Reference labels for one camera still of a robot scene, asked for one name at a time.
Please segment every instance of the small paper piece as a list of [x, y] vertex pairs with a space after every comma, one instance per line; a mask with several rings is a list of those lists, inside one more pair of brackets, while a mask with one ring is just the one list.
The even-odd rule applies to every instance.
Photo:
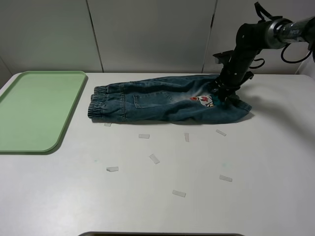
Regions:
[[225, 133], [223, 133], [222, 131], [220, 131], [220, 130], [218, 130], [218, 129], [216, 130], [216, 132], [219, 133], [219, 134], [222, 134], [223, 136], [226, 136]]
[[232, 182], [232, 178], [226, 177], [226, 176], [223, 176], [223, 175], [220, 175], [220, 179], [225, 180], [225, 181]]
[[150, 158], [154, 162], [154, 164], [158, 164], [159, 163], [159, 160], [157, 159], [157, 157], [154, 154], [150, 155]]
[[114, 172], [114, 171], [118, 171], [118, 166], [114, 166], [114, 167], [107, 167], [106, 168], [107, 171], [109, 172]]
[[177, 196], [180, 196], [180, 197], [183, 197], [183, 198], [186, 196], [186, 193], [179, 192], [179, 191], [176, 191], [176, 190], [173, 190], [173, 194], [177, 195]]
[[139, 139], [148, 139], [149, 137], [149, 134], [139, 134]]
[[189, 133], [185, 133], [185, 140], [186, 142], [189, 142]]

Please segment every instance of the denim pants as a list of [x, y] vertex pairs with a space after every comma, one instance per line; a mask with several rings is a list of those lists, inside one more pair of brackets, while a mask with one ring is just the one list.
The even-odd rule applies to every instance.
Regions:
[[252, 107], [236, 95], [221, 102], [211, 94], [211, 82], [217, 76], [168, 76], [95, 87], [88, 117], [104, 122], [230, 123], [246, 116]]

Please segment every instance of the cartoon patch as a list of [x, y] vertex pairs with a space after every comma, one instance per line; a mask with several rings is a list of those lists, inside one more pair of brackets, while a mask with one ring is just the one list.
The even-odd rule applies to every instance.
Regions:
[[205, 107], [213, 107], [214, 106], [212, 97], [210, 95], [191, 97], [190, 100], [199, 101], [201, 103], [201, 105], [204, 105]]

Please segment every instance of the plastic tray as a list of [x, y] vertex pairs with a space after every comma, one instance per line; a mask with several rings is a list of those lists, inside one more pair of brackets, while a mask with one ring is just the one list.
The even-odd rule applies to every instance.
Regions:
[[44, 153], [65, 132], [83, 89], [82, 71], [29, 71], [0, 97], [0, 154]]

